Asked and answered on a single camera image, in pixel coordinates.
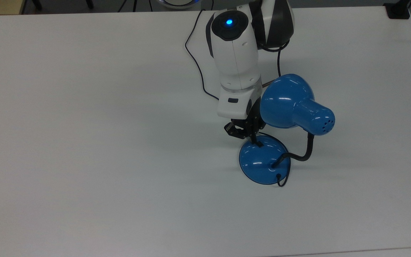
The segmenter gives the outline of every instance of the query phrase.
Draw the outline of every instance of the white table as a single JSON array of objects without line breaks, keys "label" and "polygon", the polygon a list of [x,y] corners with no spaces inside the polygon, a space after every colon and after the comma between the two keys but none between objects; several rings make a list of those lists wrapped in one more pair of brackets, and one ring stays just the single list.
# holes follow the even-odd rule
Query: white table
[{"label": "white table", "polygon": [[[191,50],[218,93],[204,39]],[[250,181],[184,50],[197,12],[0,16],[0,257],[411,247],[411,20],[295,9],[283,73],[336,115],[284,188]],[[263,82],[276,54],[260,53]],[[300,128],[264,132],[292,152]]]}]

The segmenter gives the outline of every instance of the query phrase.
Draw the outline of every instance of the lamp base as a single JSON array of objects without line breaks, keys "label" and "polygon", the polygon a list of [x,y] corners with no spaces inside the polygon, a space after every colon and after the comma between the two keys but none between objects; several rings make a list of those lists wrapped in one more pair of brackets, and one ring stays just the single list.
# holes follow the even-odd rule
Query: lamp base
[{"label": "lamp base", "polygon": [[271,165],[288,150],[279,140],[261,135],[256,137],[263,144],[262,147],[247,141],[243,144],[239,153],[239,163],[243,173],[256,183],[272,185],[277,183],[277,174],[280,180],[286,177],[291,168],[291,159],[284,159],[276,168]]}]

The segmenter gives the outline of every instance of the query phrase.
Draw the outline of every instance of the floor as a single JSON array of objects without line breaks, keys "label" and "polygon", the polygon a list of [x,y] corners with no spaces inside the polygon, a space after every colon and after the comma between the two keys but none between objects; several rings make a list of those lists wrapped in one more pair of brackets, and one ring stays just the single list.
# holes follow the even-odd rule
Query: floor
[{"label": "floor", "polygon": [[[136,11],[150,11],[149,0],[93,0],[94,8],[90,10],[85,0],[40,0],[42,10],[36,10],[31,0],[26,0],[23,14],[53,14],[53,13],[88,13],[88,12],[131,12],[136,4]],[[156,0],[151,0],[153,10],[157,9]],[[248,3],[249,0],[215,1],[214,10],[221,10],[236,5]],[[290,0],[293,8],[307,7],[340,7],[340,6],[382,6],[385,2],[394,3],[396,0]],[[212,0],[203,0],[202,8],[210,10]]]}]

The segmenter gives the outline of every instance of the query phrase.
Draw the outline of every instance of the black cable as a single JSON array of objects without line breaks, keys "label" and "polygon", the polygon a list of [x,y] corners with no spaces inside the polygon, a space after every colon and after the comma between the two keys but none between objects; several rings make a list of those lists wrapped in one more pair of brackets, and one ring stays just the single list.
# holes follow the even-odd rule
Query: black cable
[{"label": "black cable", "polygon": [[280,53],[282,52],[282,50],[279,51],[279,53],[277,54],[277,71],[279,72],[279,77],[282,75],[280,73]]},{"label": "black cable", "polygon": [[268,51],[268,52],[278,52],[278,53],[277,53],[277,71],[279,72],[279,77],[282,75],[281,72],[280,72],[280,52],[281,52],[283,49],[285,49],[285,47],[287,47],[289,43],[290,43],[290,41],[288,40],[283,46],[281,46],[281,47],[278,48],[278,49],[269,49],[269,48],[267,48],[267,47],[265,47],[265,46],[263,46],[263,45],[261,45],[261,44],[258,44],[259,47],[260,47],[261,49],[263,49],[264,51]]},{"label": "black cable", "polygon": [[290,43],[290,41],[288,40],[284,45],[282,45],[281,47],[277,48],[277,49],[270,49],[265,47],[264,45],[262,45],[261,43],[258,43],[258,46],[263,49],[264,51],[268,51],[268,52],[279,52],[283,49],[285,49],[285,47]]},{"label": "black cable", "polygon": [[[263,134],[263,135],[266,135],[266,136],[268,136],[268,137],[271,137],[271,138],[273,138],[274,140],[278,141],[281,145],[283,145],[283,143],[282,143],[280,140],[278,140],[277,138],[275,138],[274,136],[271,136],[271,135],[266,134],[266,133],[263,133],[263,132],[259,132],[259,133],[260,133],[260,134]],[[279,185],[279,187],[283,187],[283,186],[287,183],[289,176],[290,176],[290,168],[286,171],[286,176],[285,176],[285,178],[284,178],[283,184],[280,185],[280,181],[281,181],[282,175],[279,174],[279,173],[276,174],[275,177],[277,177],[277,185]]]},{"label": "black cable", "polygon": [[134,0],[134,4],[132,5],[132,12],[136,12],[137,0]]},{"label": "black cable", "polygon": [[215,99],[218,100],[218,97],[216,97],[216,96],[214,96],[214,95],[212,95],[212,94],[210,94],[209,92],[206,91],[206,88],[205,88],[205,86],[204,86],[204,77],[202,76],[201,68],[199,68],[198,62],[196,61],[196,59],[194,58],[194,56],[191,54],[191,52],[188,50],[188,47],[187,47],[188,41],[189,41],[189,39],[191,38],[191,35],[193,34],[194,29],[196,28],[196,25],[198,24],[199,16],[201,16],[202,11],[204,11],[204,9],[202,9],[202,10],[199,12],[198,17],[196,18],[196,22],[194,23],[193,30],[191,31],[191,33],[190,33],[189,36],[188,36],[188,39],[187,39],[186,42],[185,42],[185,49],[186,49],[186,51],[188,52],[188,54],[191,56],[191,58],[194,60],[194,63],[196,63],[196,67],[198,67],[199,74],[201,75],[202,90],[204,90],[204,92],[205,92],[206,94],[208,94],[209,96],[212,96],[213,98],[215,98]]},{"label": "black cable", "polygon": [[127,1],[127,0],[124,0],[124,1],[123,1],[123,3],[121,4],[121,7],[119,8],[118,12],[120,12],[120,11],[121,11],[121,9],[122,9],[122,8],[123,8],[123,6],[125,5],[126,1]]}]

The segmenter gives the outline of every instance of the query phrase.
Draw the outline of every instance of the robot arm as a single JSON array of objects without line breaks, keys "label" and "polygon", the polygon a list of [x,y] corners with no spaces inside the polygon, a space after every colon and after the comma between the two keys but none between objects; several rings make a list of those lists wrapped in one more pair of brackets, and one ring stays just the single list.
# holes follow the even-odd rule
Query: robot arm
[{"label": "robot arm", "polygon": [[[252,142],[264,122],[259,115],[262,93],[258,49],[282,47],[294,31],[287,0],[256,0],[214,13],[206,27],[210,55],[220,72],[218,115],[232,119],[228,134]],[[235,125],[243,128],[237,130]]]}]

